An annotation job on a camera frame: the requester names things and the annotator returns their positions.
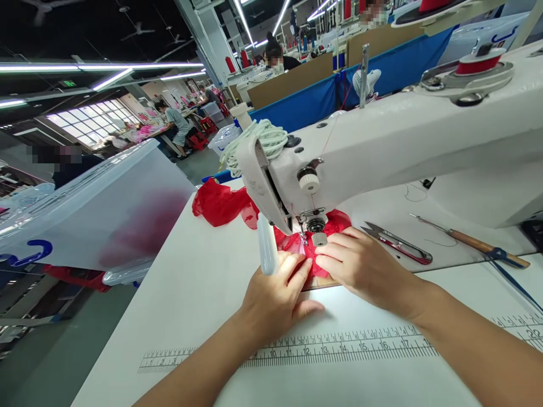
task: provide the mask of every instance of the knob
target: knob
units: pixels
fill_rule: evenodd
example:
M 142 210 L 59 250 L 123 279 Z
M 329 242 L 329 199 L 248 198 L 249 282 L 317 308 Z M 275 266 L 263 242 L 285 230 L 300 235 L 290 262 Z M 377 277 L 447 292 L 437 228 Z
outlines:
M 321 183 L 315 174 L 304 175 L 302 178 L 300 178 L 299 183 L 302 191 L 309 195 L 316 193 L 321 186 Z
M 326 234 L 322 232 L 314 233 L 313 236 L 311 236 L 311 241 L 315 247 L 326 246 L 328 243 Z

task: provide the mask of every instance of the hand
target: hand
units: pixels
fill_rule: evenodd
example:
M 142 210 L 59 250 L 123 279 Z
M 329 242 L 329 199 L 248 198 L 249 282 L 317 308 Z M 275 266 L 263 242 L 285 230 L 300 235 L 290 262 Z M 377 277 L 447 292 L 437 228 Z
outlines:
M 423 312 L 421 291 L 430 283 L 404 269 L 366 233 L 350 227 L 315 252 L 319 266 L 369 303 L 411 321 Z
M 312 265 L 303 254 L 279 252 L 279 271 L 262 274 L 260 267 L 251 278 L 245 299 L 236 313 L 240 328 L 250 335 L 254 349 L 283 336 L 298 321 L 314 311 L 324 310 L 316 301 L 297 303 Z

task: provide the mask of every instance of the sewing machine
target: sewing machine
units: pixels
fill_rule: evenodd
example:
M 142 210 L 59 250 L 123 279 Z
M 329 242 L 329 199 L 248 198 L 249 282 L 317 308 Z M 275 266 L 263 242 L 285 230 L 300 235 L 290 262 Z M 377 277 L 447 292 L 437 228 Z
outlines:
M 488 47 L 461 68 L 426 72 L 403 93 L 292 133 L 272 160 L 248 137 L 237 150 L 247 192 L 270 224 L 306 244 L 310 232 L 315 246 L 343 201 L 425 178 L 437 177 L 429 195 L 464 219 L 499 228 L 540 216 L 542 46 Z

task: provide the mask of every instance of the left hand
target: left hand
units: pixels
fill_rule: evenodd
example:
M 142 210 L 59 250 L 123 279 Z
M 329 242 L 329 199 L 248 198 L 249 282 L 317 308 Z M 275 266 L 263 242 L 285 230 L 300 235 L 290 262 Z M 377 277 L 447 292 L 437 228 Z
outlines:
M 251 278 L 236 317 L 255 350 L 286 334 L 304 317 L 324 310 L 317 301 L 297 302 L 313 263 L 310 258 L 303 260 L 303 254 L 279 252 L 277 274 L 266 276 L 259 267 Z

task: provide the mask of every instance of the ruler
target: ruler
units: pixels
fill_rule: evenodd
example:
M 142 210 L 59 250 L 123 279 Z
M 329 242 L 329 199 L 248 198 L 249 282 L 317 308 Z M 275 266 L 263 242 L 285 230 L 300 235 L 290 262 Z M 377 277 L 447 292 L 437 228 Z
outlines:
M 543 317 L 491 318 L 496 325 L 543 352 Z M 197 347 L 145 352 L 138 373 L 169 373 Z M 241 368 L 441 357 L 413 325 L 285 336 L 255 352 Z

